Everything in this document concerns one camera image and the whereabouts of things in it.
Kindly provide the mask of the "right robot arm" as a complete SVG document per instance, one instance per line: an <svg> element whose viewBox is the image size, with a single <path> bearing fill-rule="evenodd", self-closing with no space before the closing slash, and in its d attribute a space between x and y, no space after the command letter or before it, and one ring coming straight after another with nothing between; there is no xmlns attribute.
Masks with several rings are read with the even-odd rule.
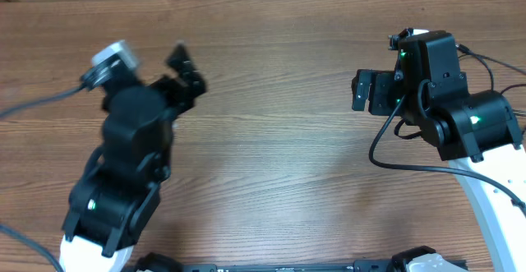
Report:
<svg viewBox="0 0 526 272"><path fill-rule="evenodd" d="M408 28L390 37L391 71L360 69L355 111L418 127L441 171L463 188L497 271L525 268L525 148L516 112L495 90L473 94L459 65L467 49L443 30Z"/></svg>

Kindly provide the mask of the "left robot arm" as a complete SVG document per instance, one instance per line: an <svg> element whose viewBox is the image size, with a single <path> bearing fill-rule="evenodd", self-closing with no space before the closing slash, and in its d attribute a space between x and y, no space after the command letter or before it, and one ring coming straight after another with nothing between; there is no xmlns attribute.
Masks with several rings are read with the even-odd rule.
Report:
<svg viewBox="0 0 526 272"><path fill-rule="evenodd" d="M89 157L68 197L62 223L60 271L120 271L160 203L171 176L174 124L206 92L186 45L179 41L166 58L175 76L146 84L139 61L125 41L92 57L80 81L104 91L107 113L102 143Z"/></svg>

